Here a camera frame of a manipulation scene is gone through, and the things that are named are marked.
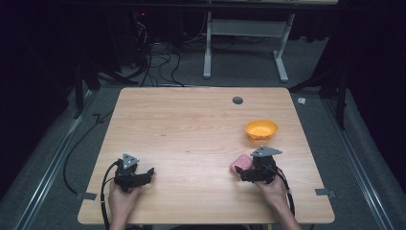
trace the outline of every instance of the dark background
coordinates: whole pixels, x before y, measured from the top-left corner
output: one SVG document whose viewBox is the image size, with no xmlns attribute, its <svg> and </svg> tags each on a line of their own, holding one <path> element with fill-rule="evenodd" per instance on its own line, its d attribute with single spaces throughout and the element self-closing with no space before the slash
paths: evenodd
<svg viewBox="0 0 406 230">
<path fill-rule="evenodd" d="M 342 16 L 298 13 L 290 39 L 306 36 L 311 42 L 330 36 L 314 76 L 338 61 L 344 60 L 350 67 L 349 89 L 373 140 L 405 191 L 405 4 L 340 1 L 342 6 L 365 4 L 371 6 L 367 12 Z M 114 42 L 130 35 L 126 14 L 117 11 L 121 10 L 60 8 L 50 0 L 1 3 L 1 197 L 67 106 L 77 64 L 92 59 L 120 71 L 121 64 L 135 58 L 124 53 L 131 52 L 125 47 L 114 47 Z M 182 45 L 184 31 L 198 33 L 196 28 L 202 23 L 198 13 L 149 11 L 147 16 L 152 33 L 176 46 Z"/>
</svg>

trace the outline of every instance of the table surface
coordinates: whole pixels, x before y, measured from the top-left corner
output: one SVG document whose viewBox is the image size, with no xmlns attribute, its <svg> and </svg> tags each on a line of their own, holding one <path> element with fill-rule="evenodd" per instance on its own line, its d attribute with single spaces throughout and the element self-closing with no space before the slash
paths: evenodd
<svg viewBox="0 0 406 230">
<path fill-rule="evenodd" d="M 233 103 L 233 97 L 243 103 Z M 256 119 L 277 123 L 276 135 L 268 141 L 249 140 L 244 127 Z M 315 193 L 324 185 L 288 91 L 211 87 L 122 90 L 87 189 L 98 196 L 82 202 L 79 222 L 102 223 L 102 178 L 123 153 L 140 160 L 137 173 L 155 168 L 131 223 L 276 222 L 257 186 L 229 170 L 240 155 L 261 145 L 283 151 L 274 159 L 292 189 L 298 222 L 333 222 L 327 196 Z"/>
</svg>

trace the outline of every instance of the floor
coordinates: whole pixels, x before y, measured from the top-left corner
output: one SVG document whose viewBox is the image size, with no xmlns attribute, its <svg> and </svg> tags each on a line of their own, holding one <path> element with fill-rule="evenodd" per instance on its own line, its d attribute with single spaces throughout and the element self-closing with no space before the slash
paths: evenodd
<svg viewBox="0 0 406 230">
<path fill-rule="evenodd" d="M 188 42 L 182 49 L 165 42 L 157 43 L 143 87 L 183 84 L 289 88 L 311 77 L 326 43 L 327 39 L 311 43 L 305 39 L 288 41 L 282 56 L 289 77 L 287 83 L 279 81 L 271 58 L 272 50 L 279 44 L 277 39 L 216 39 L 209 80 L 202 77 L 204 43 Z M 124 66 L 122 74 L 133 71 Z M 69 107 L 49 127 L 1 201 L 0 229 L 103 229 L 102 225 L 78 222 L 80 197 L 67 189 L 63 178 L 66 170 L 69 184 L 85 192 L 108 128 L 108 112 L 114 108 L 120 90 L 128 86 L 101 75 L 99 91 L 84 91 L 87 97 L 82 115 L 73 119 L 77 110 L 72 92 Z M 134 80 L 142 82 L 143 77 Z M 308 87 L 291 94 L 320 175 L 330 191 L 335 213 L 333 223 L 316 225 L 314 229 L 401 229 L 406 226 L 405 194 L 374 145 L 350 92 L 346 101 L 346 130 L 342 130 L 334 119 L 335 99 L 321 100 L 318 90 L 318 87 Z M 306 103 L 298 103 L 299 98 L 305 98 Z M 95 125 L 98 114 L 107 117 L 104 123 Z"/>
</svg>

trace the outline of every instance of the hand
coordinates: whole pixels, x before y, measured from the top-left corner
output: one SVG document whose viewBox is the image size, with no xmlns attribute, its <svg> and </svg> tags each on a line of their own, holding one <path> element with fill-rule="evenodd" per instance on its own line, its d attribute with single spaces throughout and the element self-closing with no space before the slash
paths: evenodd
<svg viewBox="0 0 406 230">
<path fill-rule="evenodd" d="M 275 175 L 274 180 L 270 184 L 266 184 L 263 181 L 257 181 L 255 184 L 259 187 L 266 202 L 280 222 L 282 229 L 302 229 L 292 212 L 290 212 L 289 206 L 287 205 L 286 187 L 278 175 Z"/>
<path fill-rule="evenodd" d="M 127 220 L 135 206 L 138 194 L 141 192 L 142 187 L 137 187 L 131 193 L 123 192 L 122 188 L 110 181 L 110 195 L 108 197 L 108 204 L 111 211 L 111 230 L 125 229 Z"/>
<path fill-rule="evenodd" d="M 255 184 L 259 187 L 266 202 L 272 209 L 277 208 L 277 205 L 287 205 L 286 187 L 278 175 L 275 175 L 274 180 L 270 184 L 266 184 L 263 181 L 257 181 Z"/>
</svg>

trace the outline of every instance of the desk leg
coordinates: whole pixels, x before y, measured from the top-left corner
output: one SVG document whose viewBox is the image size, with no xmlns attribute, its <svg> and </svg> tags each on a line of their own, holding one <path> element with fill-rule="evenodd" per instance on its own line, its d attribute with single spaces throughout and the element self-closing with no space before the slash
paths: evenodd
<svg viewBox="0 0 406 230">
<path fill-rule="evenodd" d="M 212 13 L 207 12 L 206 53 L 204 55 L 203 78 L 212 76 Z"/>
<path fill-rule="evenodd" d="M 290 30 L 292 29 L 294 18 L 295 18 L 295 14 L 292 13 L 289 15 L 289 18 L 287 19 L 287 22 L 286 22 L 286 26 L 284 27 L 281 47 L 280 47 L 279 51 L 274 51 L 275 63 L 277 65 L 280 79 L 282 82 L 288 81 L 286 70 L 284 69 L 284 65 L 283 65 L 283 61 L 282 61 L 282 54 L 283 54 L 284 47 L 286 46 L 287 39 L 289 38 L 289 34 L 290 34 Z"/>
</svg>

